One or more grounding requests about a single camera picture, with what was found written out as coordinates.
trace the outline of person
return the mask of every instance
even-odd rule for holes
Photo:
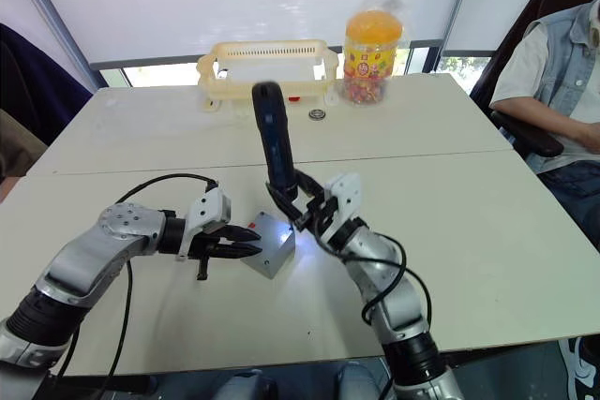
[[[599,6],[593,0],[532,22],[498,79],[490,108],[543,128],[563,144],[561,155],[530,155],[527,163],[600,250]],[[600,400],[600,335],[559,344],[569,400]]]

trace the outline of man's arm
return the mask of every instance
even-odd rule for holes
[[[505,98],[495,101],[490,107],[550,133],[565,136],[600,154],[600,123],[586,124],[571,119],[533,97]]]

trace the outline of denim vest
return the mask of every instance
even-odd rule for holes
[[[570,116],[592,75],[596,50],[590,44],[593,1],[532,22],[525,36],[542,23],[547,28],[548,59],[535,98]],[[546,158],[531,154],[527,164],[538,172]]]

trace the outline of office chair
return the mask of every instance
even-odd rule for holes
[[[482,72],[481,77],[471,91],[471,98],[481,111],[496,125],[503,128],[515,138],[513,146],[524,158],[530,152],[540,156],[558,156],[563,152],[563,145],[550,136],[545,130],[531,126],[511,116],[489,107],[496,83],[501,72],[508,63],[513,50],[522,40],[527,26],[536,19],[548,14],[586,4],[592,0],[530,0],[523,9],[504,40],[494,52],[491,60]]]

